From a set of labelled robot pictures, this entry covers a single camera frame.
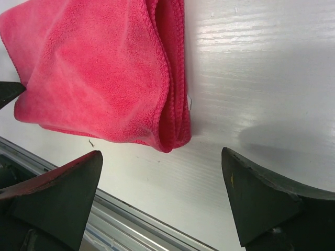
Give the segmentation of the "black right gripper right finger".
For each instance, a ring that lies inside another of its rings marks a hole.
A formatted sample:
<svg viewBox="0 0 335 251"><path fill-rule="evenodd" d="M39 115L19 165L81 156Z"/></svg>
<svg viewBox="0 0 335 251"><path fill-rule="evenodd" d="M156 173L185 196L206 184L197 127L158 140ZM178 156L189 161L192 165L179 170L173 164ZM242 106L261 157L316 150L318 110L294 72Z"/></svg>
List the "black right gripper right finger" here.
<svg viewBox="0 0 335 251"><path fill-rule="evenodd" d="M289 179L227 147L221 166L246 250L334 250L334 192Z"/></svg>

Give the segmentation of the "pink towel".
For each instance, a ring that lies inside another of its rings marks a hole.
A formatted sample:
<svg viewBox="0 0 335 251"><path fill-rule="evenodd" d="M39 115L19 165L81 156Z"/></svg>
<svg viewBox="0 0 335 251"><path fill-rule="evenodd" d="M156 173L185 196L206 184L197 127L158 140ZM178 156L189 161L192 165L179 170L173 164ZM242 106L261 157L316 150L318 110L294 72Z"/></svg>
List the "pink towel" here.
<svg viewBox="0 0 335 251"><path fill-rule="evenodd" d="M183 1L26 1L1 40L26 90L14 117L168 153L191 139Z"/></svg>

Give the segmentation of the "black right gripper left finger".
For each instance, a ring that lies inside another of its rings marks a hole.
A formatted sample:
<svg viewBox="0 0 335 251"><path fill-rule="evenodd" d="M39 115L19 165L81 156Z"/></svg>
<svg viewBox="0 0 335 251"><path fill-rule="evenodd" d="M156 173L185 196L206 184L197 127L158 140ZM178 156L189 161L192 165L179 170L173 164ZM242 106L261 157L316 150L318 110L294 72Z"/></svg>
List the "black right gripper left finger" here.
<svg viewBox="0 0 335 251"><path fill-rule="evenodd" d="M1 155L1 250L79 250L102 165L92 151L36 176Z"/></svg>

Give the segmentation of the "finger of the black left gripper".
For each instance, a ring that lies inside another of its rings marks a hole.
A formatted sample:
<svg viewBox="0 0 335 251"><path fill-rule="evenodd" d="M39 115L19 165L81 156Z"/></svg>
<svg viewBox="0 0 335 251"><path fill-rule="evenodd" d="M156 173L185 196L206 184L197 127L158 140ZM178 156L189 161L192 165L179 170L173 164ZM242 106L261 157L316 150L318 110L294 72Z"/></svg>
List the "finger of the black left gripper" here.
<svg viewBox="0 0 335 251"><path fill-rule="evenodd" d="M19 82L0 82L0 109L4 108L12 100L17 98L26 90L25 86Z"/></svg>

